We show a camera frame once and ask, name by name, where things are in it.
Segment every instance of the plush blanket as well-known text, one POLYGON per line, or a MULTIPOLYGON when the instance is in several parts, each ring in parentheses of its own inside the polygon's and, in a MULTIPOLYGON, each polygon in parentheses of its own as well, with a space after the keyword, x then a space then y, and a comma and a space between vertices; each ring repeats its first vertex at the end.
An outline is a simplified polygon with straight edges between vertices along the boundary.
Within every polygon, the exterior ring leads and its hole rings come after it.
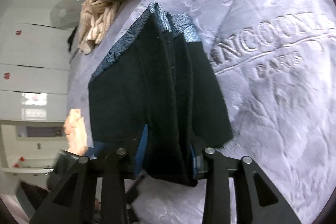
MULTIPOLYGON (((254 158, 311 224, 336 186, 332 0, 130 0, 99 47, 72 61, 68 109, 81 109, 89 146, 91 74, 152 1, 188 13, 198 29, 234 134, 221 152, 254 158)), ((144 223, 201 223, 205 182, 188 188, 148 178, 141 190, 134 207, 144 223)))

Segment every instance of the metal bolt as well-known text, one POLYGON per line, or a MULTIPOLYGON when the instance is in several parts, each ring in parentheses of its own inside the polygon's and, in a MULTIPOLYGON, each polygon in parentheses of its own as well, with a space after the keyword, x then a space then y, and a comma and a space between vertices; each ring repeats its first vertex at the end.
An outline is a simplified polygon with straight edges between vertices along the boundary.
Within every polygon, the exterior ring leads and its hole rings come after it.
POLYGON ((205 153, 212 155, 214 154, 216 151, 212 148, 212 147, 208 147, 205 149, 205 153))
POLYGON ((243 157, 243 162, 245 162, 246 164, 251 164, 253 160, 250 157, 246 156, 243 157))
POLYGON ((81 158, 79 158, 78 161, 79 161, 80 164, 85 164, 85 163, 88 162, 88 160, 89 160, 88 157, 81 157, 81 158))
POLYGON ((127 150, 125 148, 119 148, 117 149, 118 155, 125 155, 127 153, 127 150))

